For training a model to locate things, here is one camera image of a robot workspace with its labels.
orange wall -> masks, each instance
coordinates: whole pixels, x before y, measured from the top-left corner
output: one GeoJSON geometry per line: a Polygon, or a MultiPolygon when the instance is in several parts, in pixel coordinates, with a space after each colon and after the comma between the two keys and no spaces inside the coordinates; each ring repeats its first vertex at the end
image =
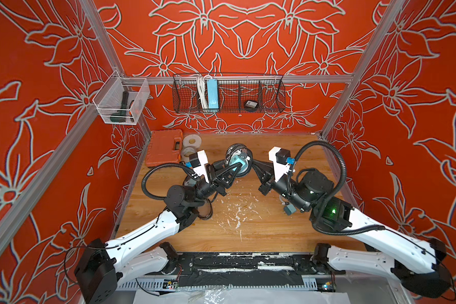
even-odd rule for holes
{"type": "Polygon", "coordinates": [[[442,240],[456,280],[456,1],[407,1],[329,139],[365,213],[442,240]]]}
{"type": "MultiPolygon", "coordinates": [[[[186,72],[350,74],[386,1],[95,0],[124,70],[133,76],[186,72]]],[[[277,114],[173,112],[169,86],[151,86],[151,129],[185,132],[316,132],[343,84],[290,85],[277,114]]]]}
{"type": "MultiPolygon", "coordinates": [[[[77,0],[0,1],[0,219],[110,74],[77,0]]],[[[144,142],[96,119],[0,257],[0,302],[78,300],[65,251],[109,239],[144,142]]]]}

white plastic sheet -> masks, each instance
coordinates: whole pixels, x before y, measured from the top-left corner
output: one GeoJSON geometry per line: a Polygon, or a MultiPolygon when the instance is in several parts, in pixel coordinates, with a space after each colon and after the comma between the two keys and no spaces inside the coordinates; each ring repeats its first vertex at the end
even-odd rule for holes
{"type": "Polygon", "coordinates": [[[346,293],[271,289],[213,289],[173,292],[160,297],[142,290],[133,304],[350,304],[346,293]]]}

black corrugated tube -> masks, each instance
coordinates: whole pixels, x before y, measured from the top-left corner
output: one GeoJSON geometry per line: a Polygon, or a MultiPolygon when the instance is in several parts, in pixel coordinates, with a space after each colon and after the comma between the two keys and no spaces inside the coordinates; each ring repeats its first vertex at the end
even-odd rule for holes
{"type": "Polygon", "coordinates": [[[184,172],[186,172],[187,175],[189,176],[193,176],[195,175],[196,173],[194,172],[193,169],[191,169],[190,167],[187,167],[187,166],[184,166],[180,163],[175,163],[175,162],[166,162],[166,163],[162,163],[158,166],[155,166],[153,167],[149,172],[147,172],[147,174],[143,177],[142,179],[142,183],[140,184],[141,187],[142,187],[142,191],[143,193],[148,196],[149,198],[152,198],[152,199],[156,199],[156,200],[164,200],[164,198],[166,197],[158,197],[156,195],[153,195],[152,193],[150,193],[147,188],[145,187],[145,183],[147,182],[147,179],[149,179],[149,177],[152,175],[152,173],[156,172],[157,170],[159,169],[162,169],[162,168],[168,168],[168,167],[176,167],[176,168],[181,168],[182,170],[184,170],[184,172]]]}
{"type": "Polygon", "coordinates": [[[340,176],[339,176],[339,181],[338,181],[338,184],[336,185],[336,187],[333,188],[333,190],[331,192],[329,192],[329,194],[324,198],[323,202],[322,202],[322,205],[321,207],[319,208],[319,212],[317,213],[317,216],[316,216],[316,219],[312,222],[313,224],[313,228],[314,230],[316,230],[317,232],[319,233],[322,233],[322,234],[328,234],[328,235],[355,235],[355,234],[362,234],[362,233],[365,233],[365,232],[369,232],[369,231],[372,231],[372,230],[385,230],[385,226],[382,226],[382,225],[370,225],[370,226],[366,226],[366,227],[362,227],[362,228],[358,228],[358,229],[353,229],[353,230],[345,230],[345,231],[326,231],[326,230],[322,230],[321,228],[317,227],[317,223],[321,220],[321,217],[322,217],[322,214],[323,214],[323,210],[326,208],[326,205],[328,204],[329,200],[331,198],[333,198],[340,190],[341,188],[343,188],[343,185],[345,184],[346,182],[346,163],[343,159],[343,157],[341,156],[341,153],[338,151],[338,149],[336,149],[333,145],[331,145],[330,143],[327,143],[327,142],[323,142],[323,141],[313,141],[313,142],[310,142],[310,143],[307,143],[304,145],[304,147],[302,147],[299,152],[297,152],[297,155],[294,157],[294,163],[290,166],[289,168],[289,172],[287,172],[287,180],[286,180],[286,183],[287,183],[287,192],[289,194],[292,194],[292,189],[291,189],[291,184],[290,184],[290,180],[292,178],[292,172],[294,170],[294,166],[296,165],[297,161],[299,160],[300,156],[307,150],[309,149],[310,147],[312,146],[315,146],[315,145],[320,145],[320,146],[323,146],[325,148],[328,148],[333,154],[334,156],[336,157],[336,159],[338,160],[338,163],[339,163],[339,170],[340,170],[340,176]]]}

toolbox handle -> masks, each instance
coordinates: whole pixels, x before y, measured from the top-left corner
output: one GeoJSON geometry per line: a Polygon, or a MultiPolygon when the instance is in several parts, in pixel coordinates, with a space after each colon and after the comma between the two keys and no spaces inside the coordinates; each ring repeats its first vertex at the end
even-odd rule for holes
{"type": "Polygon", "coordinates": [[[182,137],[174,137],[174,148],[173,151],[180,151],[182,150],[182,137]],[[176,149],[176,143],[179,142],[179,149],[176,149]]]}

black wire basket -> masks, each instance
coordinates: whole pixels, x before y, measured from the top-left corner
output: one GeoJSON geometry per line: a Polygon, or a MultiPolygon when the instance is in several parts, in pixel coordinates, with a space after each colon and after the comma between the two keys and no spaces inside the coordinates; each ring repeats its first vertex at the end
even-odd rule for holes
{"type": "Polygon", "coordinates": [[[200,74],[176,74],[172,89],[177,113],[276,113],[286,108],[286,88],[282,75],[223,73],[213,75],[218,82],[218,109],[201,106],[196,77],[200,74]]]}

